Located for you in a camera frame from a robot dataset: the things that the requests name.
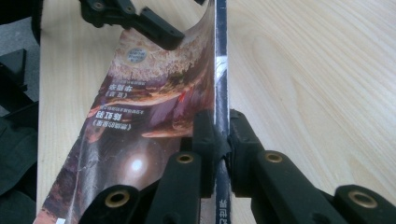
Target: brass threaded hole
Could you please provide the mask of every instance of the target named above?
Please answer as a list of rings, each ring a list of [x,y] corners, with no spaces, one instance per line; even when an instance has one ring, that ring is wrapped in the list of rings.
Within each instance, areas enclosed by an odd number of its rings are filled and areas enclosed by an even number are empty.
[[[100,2],[95,2],[95,3],[93,4],[93,6],[96,7],[96,8],[99,8],[99,9],[103,8],[103,4],[100,3]]]
[[[359,190],[352,190],[347,196],[352,202],[365,208],[376,208],[378,206],[378,203],[372,196]]]
[[[265,159],[270,162],[282,162],[283,161],[283,158],[280,155],[273,153],[273,152],[266,153]]]
[[[194,157],[191,155],[180,155],[177,157],[177,161],[180,163],[190,163],[194,160]]]
[[[117,190],[107,195],[105,204],[107,207],[116,208],[125,205],[130,199],[130,195],[126,190]]]

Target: wood grain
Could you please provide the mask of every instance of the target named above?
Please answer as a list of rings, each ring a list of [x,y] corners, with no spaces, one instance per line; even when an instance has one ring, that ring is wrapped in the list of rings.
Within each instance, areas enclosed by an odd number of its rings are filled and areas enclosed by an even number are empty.
[[[193,1],[134,1],[178,29]],[[287,154],[330,194],[358,184],[396,204],[396,4],[393,1],[228,1],[231,106],[266,149]],[[45,1],[41,39],[37,206],[78,137],[118,43],[78,1]],[[253,223],[248,200],[234,223]]]

